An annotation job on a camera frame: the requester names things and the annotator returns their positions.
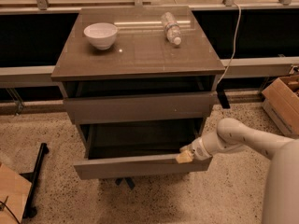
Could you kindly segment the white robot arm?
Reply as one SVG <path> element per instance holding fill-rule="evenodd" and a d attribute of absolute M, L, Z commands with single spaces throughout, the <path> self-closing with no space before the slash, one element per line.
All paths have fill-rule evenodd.
<path fill-rule="evenodd" d="M 270 160 L 262 224 L 299 224 L 299 139 L 252 129 L 237 119 L 225 118 L 213 132 L 182 147 L 176 161 L 205 161 L 243 146 Z"/>

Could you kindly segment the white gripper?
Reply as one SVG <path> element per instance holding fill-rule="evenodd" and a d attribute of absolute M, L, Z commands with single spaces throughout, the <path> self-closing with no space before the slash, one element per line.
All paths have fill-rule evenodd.
<path fill-rule="evenodd" d="M 179 164 L 192 162 L 193 158 L 199 161 L 205 161 L 211 158 L 211 155 L 204 147 L 201 137 L 196 138 L 189 145 L 181 147 L 179 151 L 181 153 L 176 156 L 176 161 Z"/>

